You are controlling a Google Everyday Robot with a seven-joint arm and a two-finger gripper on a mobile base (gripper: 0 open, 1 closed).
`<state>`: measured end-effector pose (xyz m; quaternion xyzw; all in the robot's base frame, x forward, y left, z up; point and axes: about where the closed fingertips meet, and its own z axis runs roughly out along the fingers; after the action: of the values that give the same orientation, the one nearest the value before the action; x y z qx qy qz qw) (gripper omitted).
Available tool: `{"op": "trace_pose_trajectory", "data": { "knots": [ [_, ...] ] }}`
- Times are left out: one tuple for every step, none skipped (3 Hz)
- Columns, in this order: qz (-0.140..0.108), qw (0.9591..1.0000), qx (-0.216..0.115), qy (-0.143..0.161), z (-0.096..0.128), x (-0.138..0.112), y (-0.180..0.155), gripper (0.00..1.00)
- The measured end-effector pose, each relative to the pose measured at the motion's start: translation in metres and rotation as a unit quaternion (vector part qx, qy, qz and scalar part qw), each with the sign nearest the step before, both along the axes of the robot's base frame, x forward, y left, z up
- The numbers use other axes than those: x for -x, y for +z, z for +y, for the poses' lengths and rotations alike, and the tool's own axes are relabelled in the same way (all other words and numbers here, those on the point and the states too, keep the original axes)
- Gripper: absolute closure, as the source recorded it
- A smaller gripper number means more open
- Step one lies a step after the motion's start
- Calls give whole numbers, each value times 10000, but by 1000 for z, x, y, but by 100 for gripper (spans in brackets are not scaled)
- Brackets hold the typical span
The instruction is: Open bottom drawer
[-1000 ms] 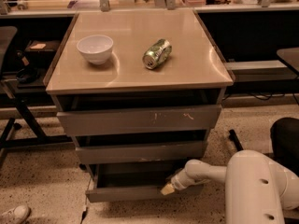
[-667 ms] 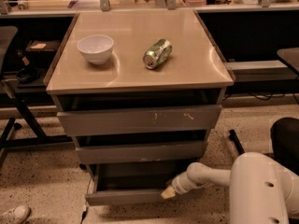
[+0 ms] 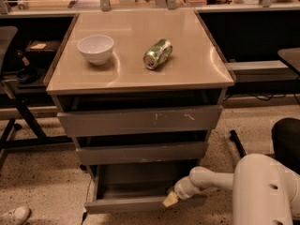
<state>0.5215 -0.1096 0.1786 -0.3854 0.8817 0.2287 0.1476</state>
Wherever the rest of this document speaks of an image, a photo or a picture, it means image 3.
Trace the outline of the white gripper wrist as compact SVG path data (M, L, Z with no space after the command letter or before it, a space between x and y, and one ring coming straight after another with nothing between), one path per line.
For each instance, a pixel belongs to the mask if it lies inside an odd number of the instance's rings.
M179 181L173 187L173 191L171 191L162 204L165 207L170 207L176 204L179 199L187 200L194 195L203 195L208 192L213 191L213 187L209 187L202 180L195 180L186 176Z

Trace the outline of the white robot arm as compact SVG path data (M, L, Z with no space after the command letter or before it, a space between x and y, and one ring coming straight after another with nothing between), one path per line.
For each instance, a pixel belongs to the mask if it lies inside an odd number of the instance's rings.
M233 225L293 225L300 218L300 175L262 154L241 158L233 173L193 168L176 182L163 205L213 188L232 192Z

